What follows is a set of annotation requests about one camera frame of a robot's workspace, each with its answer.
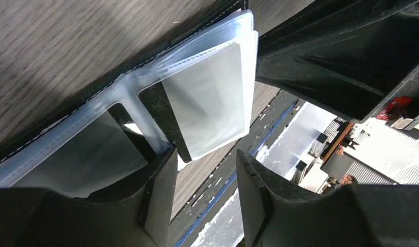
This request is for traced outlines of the black leather card holder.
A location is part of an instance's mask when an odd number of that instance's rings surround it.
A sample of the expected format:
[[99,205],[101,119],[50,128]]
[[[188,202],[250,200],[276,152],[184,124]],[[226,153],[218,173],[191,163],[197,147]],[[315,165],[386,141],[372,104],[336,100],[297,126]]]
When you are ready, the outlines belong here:
[[227,1],[198,24],[103,78],[70,109],[0,154],[0,188],[15,183],[121,103],[156,156],[196,161],[250,129],[258,32],[248,1]]

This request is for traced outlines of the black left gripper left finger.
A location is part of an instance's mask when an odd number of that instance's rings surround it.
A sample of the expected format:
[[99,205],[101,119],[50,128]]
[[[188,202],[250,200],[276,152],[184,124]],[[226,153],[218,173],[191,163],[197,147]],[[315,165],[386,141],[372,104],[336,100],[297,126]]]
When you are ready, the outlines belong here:
[[0,246],[165,246],[177,166],[169,148],[87,198],[0,188]]

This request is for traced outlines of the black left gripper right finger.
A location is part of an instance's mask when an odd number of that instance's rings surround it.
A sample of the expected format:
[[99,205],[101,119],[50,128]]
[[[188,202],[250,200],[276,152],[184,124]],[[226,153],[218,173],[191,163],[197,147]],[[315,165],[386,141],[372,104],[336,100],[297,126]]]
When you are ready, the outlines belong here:
[[419,185],[304,189],[236,154],[246,246],[419,246]]

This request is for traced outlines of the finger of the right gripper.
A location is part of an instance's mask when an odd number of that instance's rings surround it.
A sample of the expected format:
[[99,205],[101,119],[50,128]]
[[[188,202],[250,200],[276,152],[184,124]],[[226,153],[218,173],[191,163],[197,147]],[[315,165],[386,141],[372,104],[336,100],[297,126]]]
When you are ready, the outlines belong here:
[[314,1],[259,38],[256,79],[345,120],[408,96],[419,116],[419,1]]

